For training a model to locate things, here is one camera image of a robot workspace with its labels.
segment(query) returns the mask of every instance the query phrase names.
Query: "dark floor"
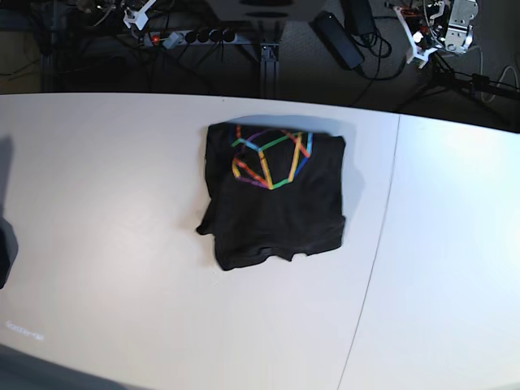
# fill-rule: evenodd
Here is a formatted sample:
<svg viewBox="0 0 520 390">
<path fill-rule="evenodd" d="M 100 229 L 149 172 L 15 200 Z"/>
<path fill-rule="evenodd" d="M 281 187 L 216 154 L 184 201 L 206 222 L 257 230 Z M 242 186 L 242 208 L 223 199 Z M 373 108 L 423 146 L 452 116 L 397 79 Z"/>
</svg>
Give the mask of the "dark floor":
<svg viewBox="0 0 520 390">
<path fill-rule="evenodd" d="M 374 15 L 392 15 L 392 12 L 384 7 L 384 0 L 370 0 L 370 3 Z M 518 23 L 520 1 L 481 0 L 479 5 L 474 45 L 480 46 L 483 52 L 484 74 L 490 76 L 492 80 L 498 80 L 505 66 L 515 65 L 515 54 L 520 52 L 520 24 Z M 343 20 L 340 0 L 329 0 L 325 8 L 335 13 L 340 21 Z M 379 20 L 378 26 L 382 36 L 389 40 L 393 47 L 392 56 L 382 62 L 380 75 L 391 75 L 404 58 L 408 43 L 397 21 Z M 22 66 L 28 61 L 27 58 L 32 59 L 37 55 L 30 39 L 25 40 L 24 45 L 21 45 L 20 37 L 22 36 L 17 35 L 15 39 L 12 33 L 0 34 L 2 45 L 0 72 L 8 72 Z M 208 49 L 209 47 L 190 48 L 183 56 L 183 64 L 192 67 Z M 176 48 L 173 54 L 176 55 L 181 50 Z M 448 61 L 460 72 L 479 72 L 479 50 L 473 50 L 461 57 L 448 58 Z M 363 65 L 366 74 L 373 75 L 376 65 L 375 58 L 368 54 Z M 223 56 L 216 52 L 197 69 L 197 72 L 210 79 L 219 94 L 238 97 L 258 96 L 258 69 L 235 47 L 226 46 Z M 393 111 L 400 102 L 428 80 L 428 75 L 427 70 L 419 70 L 414 65 L 409 65 L 399 78 L 375 82 L 356 106 L 371 110 Z M 157 64 L 155 80 L 153 91 L 156 93 L 208 93 L 203 83 L 190 80 L 182 71 L 168 67 L 161 61 Z M 512 74 L 508 74 L 505 82 L 514 84 Z M 341 69 L 307 23 L 287 24 L 280 47 L 280 99 L 350 106 L 367 83 L 368 81 L 355 72 Z M 37 75 L 32 75 L 32 79 L 20 78 L 10 83 L 2 83 L 0 78 L 0 93 L 36 92 L 37 90 Z M 116 84 L 93 84 L 87 90 L 146 92 L 148 88 L 144 72 L 137 69 L 127 73 Z M 512 119 L 516 115 L 516 120 L 520 122 L 518 104 L 498 97 L 491 106 L 507 118 Z M 426 98 L 409 105 L 403 112 L 491 128 L 505 128 L 504 124 L 473 102 L 468 102 L 455 93 Z"/>
</svg>

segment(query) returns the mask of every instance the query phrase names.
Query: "white table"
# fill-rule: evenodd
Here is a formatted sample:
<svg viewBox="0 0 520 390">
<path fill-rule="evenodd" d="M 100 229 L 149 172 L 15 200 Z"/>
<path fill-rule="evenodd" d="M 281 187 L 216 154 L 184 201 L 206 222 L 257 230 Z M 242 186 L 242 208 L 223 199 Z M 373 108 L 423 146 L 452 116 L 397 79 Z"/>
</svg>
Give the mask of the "white table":
<svg viewBox="0 0 520 390">
<path fill-rule="evenodd" d="M 216 266 L 211 238 L 193 232 L 208 202 L 204 136 L 250 115 L 345 138 L 341 249 Z M 0 345 L 156 389 L 520 387 L 518 136 L 137 94 L 0 97 L 7 136 L 19 256 Z"/>
<path fill-rule="evenodd" d="M 208 203 L 206 129 L 250 115 L 345 138 L 341 249 L 217 267 L 211 237 L 194 232 Z M 0 291 L 0 344 L 144 388 L 336 390 L 375 258 L 398 121 L 223 97 L 0 97 L 0 138 L 14 145 L 4 217 L 19 244 Z"/>
</svg>

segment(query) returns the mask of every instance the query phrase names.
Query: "metal bracket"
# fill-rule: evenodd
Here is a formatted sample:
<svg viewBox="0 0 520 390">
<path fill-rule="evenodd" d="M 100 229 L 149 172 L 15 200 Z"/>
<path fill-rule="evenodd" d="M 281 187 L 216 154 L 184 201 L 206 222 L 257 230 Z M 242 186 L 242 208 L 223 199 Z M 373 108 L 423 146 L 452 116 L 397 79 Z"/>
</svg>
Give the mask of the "metal bracket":
<svg viewBox="0 0 520 390">
<path fill-rule="evenodd" d="M 260 48 L 260 97 L 278 98 L 279 61 L 278 44 L 263 43 Z"/>
</svg>

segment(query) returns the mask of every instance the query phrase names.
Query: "table surface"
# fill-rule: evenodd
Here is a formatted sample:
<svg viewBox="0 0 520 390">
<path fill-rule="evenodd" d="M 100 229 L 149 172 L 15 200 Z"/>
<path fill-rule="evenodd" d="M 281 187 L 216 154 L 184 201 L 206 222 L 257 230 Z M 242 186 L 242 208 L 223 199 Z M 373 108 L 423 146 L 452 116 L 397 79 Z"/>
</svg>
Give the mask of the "table surface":
<svg viewBox="0 0 520 390">
<path fill-rule="evenodd" d="M 222 272 L 194 229 L 205 135 L 228 120 L 347 141 L 341 249 Z M 386 209 L 399 116 L 140 94 L 0 97 L 18 257 L 0 344 L 157 389 L 336 390 Z"/>
<path fill-rule="evenodd" d="M 341 249 L 217 267 L 194 228 L 207 127 L 228 120 L 345 138 Z M 0 97 L 2 145 L 19 254 L 0 345 L 155 389 L 520 388 L 518 136 L 292 102 L 51 94 Z"/>
</svg>

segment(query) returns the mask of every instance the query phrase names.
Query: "colorful geometric print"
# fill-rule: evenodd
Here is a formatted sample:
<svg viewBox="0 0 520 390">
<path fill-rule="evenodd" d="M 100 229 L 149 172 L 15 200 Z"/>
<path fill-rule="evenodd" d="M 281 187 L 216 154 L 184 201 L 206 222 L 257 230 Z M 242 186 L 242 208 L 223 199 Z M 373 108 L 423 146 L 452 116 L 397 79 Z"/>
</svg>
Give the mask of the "colorful geometric print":
<svg viewBox="0 0 520 390">
<path fill-rule="evenodd" d="M 307 133 L 307 146 L 305 147 L 301 142 L 301 137 L 303 132 L 293 132 L 290 133 L 286 130 L 264 130 L 261 132 L 257 132 L 250 136 L 249 138 L 245 139 L 242 138 L 242 127 L 237 124 L 236 126 L 236 140 L 232 142 L 231 146 L 233 148 L 237 147 L 238 145 L 242 144 L 244 147 L 248 147 L 255 152 L 258 153 L 258 158 L 260 160 L 260 165 L 262 167 L 263 177 L 261 177 L 259 174 L 254 172 L 251 168 L 247 166 L 247 164 L 243 161 L 241 161 L 237 156 L 233 159 L 232 162 L 232 172 L 233 175 L 236 177 L 237 180 L 243 181 L 245 183 L 249 183 L 252 185 L 256 185 L 258 187 L 262 187 L 263 189 L 278 189 L 282 187 L 283 185 L 289 184 L 293 182 L 294 178 L 298 175 L 298 172 L 303 168 L 303 166 L 306 164 L 307 160 L 309 159 L 310 155 L 312 154 L 312 132 Z M 253 140 L 257 138 L 258 136 L 261 136 L 262 134 L 265 134 L 267 132 L 274 132 L 279 131 L 283 134 L 280 138 L 277 138 L 273 141 L 267 142 L 263 146 L 259 146 L 253 143 Z M 279 183 L 273 184 L 271 180 L 271 172 L 269 170 L 269 163 L 267 161 L 266 156 L 264 155 L 264 151 L 266 149 L 271 148 L 274 145 L 279 144 L 280 142 L 284 142 L 290 140 L 294 143 L 294 153 L 292 155 L 292 163 L 291 163 L 291 169 L 288 172 L 287 179 L 281 180 Z M 300 154 L 302 154 L 304 157 L 298 164 L 298 160 L 300 159 Z M 244 177 L 241 174 L 241 171 L 239 170 L 241 168 L 247 175 L 250 177 Z"/>
</svg>

